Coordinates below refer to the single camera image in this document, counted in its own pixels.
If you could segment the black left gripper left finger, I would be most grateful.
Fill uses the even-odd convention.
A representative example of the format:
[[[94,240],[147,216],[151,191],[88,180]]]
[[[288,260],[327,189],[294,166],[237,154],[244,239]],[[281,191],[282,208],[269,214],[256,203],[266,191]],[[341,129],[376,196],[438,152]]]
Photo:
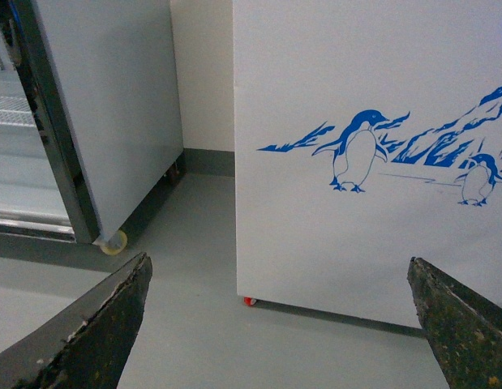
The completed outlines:
[[[0,352],[0,388],[115,388],[144,318],[152,260],[124,263]]]

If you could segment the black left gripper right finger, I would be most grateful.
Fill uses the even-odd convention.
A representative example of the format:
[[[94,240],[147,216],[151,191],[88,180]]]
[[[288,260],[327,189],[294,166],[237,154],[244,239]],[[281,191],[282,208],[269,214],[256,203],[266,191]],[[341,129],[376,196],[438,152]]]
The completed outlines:
[[[418,321],[451,388],[502,388],[502,308],[413,257],[407,280]]]

